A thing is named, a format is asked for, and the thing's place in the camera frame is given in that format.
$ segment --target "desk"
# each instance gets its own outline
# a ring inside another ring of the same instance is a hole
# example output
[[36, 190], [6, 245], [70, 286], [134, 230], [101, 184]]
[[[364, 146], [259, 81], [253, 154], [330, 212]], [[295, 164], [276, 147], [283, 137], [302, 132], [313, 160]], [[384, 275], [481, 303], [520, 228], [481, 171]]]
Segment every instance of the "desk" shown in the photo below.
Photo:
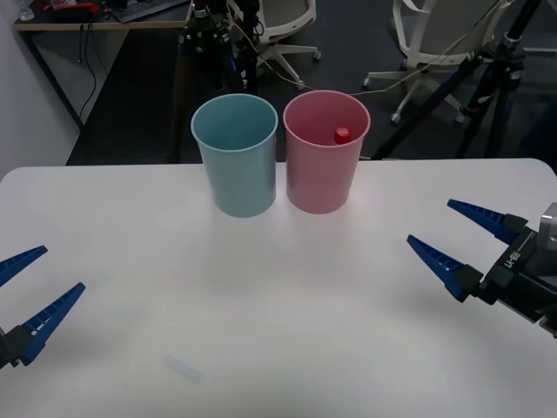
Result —
[[[522, 160], [359, 163], [348, 203], [285, 196], [252, 219], [211, 202], [201, 165], [24, 168], [0, 184], [0, 259], [50, 251], [0, 291], [9, 329], [87, 290], [3, 418], [553, 418], [557, 342], [501, 304], [460, 304], [408, 233], [485, 272], [504, 245], [445, 206], [530, 219], [557, 178]], [[201, 375], [188, 380], [167, 355]]]
[[[47, 63], [44, 61], [43, 56], [38, 50], [37, 46], [32, 40], [32, 36], [38, 32], [45, 31], [79, 31], [81, 24], [61, 24], [52, 20], [48, 13], [40, 10], [38, 8], [38, 1], [35, 0], [31, 4], [31, 9], [35, 13], [35, 18], [24, 22], [20, 19], [16, 20], [14, 23], [14, 29], [17, 30], [22, 36], [25, 44], [29, 48], [31, 55], [37, 60], [37, 63], [44, 75], [49, 80], [50, 84], [54, 88], [56, 94], [64, 104], [64, 107], [71, 115], [71, 118], [76, 123], [79, 131], [81, 132], [84, 128], [83, 122], [79, 118], [78, 113], [73, 108], [70, 100], [66, 97], [62, 87], [56, 80], [56, 77], [50, 70]], [[121, 24], [114, 17], [109, 20], [105, 20], [102, 17], [97, 17], [93, 22], [91, 27], [92, 30], [136, 30], [136, 29], [180, 29], [184, 27], [185, 16], [188, 11], [189, 4], [183, 4], [177, 7], [173, 7], [168, 10], [161, 11], [155, 15], [144, 17], [134, 22], [129, 22], [127, 24]], [[88, 24], [84, 25], [84, 31], [89, 27]]]

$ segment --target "office chair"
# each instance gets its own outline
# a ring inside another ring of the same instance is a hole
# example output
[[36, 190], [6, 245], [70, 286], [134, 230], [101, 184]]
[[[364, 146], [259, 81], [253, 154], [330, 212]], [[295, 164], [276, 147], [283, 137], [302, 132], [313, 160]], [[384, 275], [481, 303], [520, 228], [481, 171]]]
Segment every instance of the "office chair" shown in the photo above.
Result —
[[[312, 24], [317, 17], [315, 0], [259, 0], [261, 7], [258, 12], [258, 19], [261, 25], [256, 31], [263, 33], [259, 35], [259, 60], [258, 65], [263, 60], [274, 59], [279, 63], [290, 77], [298, 84], [300, 90], [304, 89], [304, 82], [298, 73], [286, 61], [286, 54], [312, 54], [313, 60], [321, 59], [321, 52], [314, 46], [299, 46], [280, 44], [279, 41], [303, 30]], [[234, 9], [237, 15], [241, 16], [238, 6], [233, 0], [228, 0], [228, 4]]]
[[[442, 70], [443, 67], [459, 65], [470, 51], [493, 38], [493, 32], [503, 11], [513, 1], [502, 2], [489, 17], [481, 20], [494, 5], [493, 0], [425, 0], [421, 9], [413, 0], [393, 0], [393, 18], [388, 23], [387, 29], [405, 59], [399, 71], [367, 74], [364, 88], [369, 88], [373, 79], [402, 79], [409, 72], [414, 72], [435, 60], [434, 65], [416, 75], [415, 78], [411, 78], [413, 83], [410, 89], [391, 116], [391, 123], [396, 125], [400, 121], [400, 113], [418, 87], [424, 85], [430, 91], [436, 90], [439, 83], [433, 79], [434, 75], [448, 76], [452, 71]], [[401, 10], [403, 4], [412, 12], [411, 15], [403, 16]], [[446, 51], [454, 41], [466, 33], [468, 33], [466, 38], [452, 51]], [[464, 122], [464, 116], [460, 114], [459, 101], [452, 95], [447, 96], [445, 100], [459, 111], [457, 122]]]

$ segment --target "keyboard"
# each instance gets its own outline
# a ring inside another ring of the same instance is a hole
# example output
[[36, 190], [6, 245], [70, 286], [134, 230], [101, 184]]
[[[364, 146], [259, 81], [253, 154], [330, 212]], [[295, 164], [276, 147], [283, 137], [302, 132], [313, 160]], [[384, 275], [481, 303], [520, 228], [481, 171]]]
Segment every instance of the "keyboard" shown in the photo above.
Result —
[[150, 2], [138, 2], [137, 0], [130, 0], [126, 9], [113, 10], [112, 15], [125, 24], [126, 22], [159, 13], [170, 7], [188, 3], [189, 1], [190, 0], [151, 0]]

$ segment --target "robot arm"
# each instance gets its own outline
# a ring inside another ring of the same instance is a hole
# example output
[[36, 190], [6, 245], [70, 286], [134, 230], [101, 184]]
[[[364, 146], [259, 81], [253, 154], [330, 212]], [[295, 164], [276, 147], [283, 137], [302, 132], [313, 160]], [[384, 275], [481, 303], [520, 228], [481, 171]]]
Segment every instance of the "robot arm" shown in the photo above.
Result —
[[[46, 252], [46, 247], [39, 246], [0, 261], [0, 287]], [[6, 334], [0, 328], [0, 368], [7, 364], [15, 367], [20, 362], [31, 364], [84, 290], [85, 285], [78, 283], [22, 325]]]
[[490, 305], [499, 300], [557, 338], [557, 204], [541, 217], [538, 233], [518, 216], [453, 199], [447, 205], [508, 244], [508, 249], [485, 278], [473, 267], [409, 235], [412, 249], [459, 302], [469, 295]]

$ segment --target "chair wheel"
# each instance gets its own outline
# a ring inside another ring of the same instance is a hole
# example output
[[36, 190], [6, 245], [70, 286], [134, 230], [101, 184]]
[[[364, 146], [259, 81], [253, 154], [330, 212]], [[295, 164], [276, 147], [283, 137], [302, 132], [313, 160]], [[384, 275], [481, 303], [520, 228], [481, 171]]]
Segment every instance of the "chair wheel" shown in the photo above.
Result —
[[391, 115], [391, 125], [396, 125], [398, 122], [400, 122], [400, 115], [398, 113], [393, 113]]

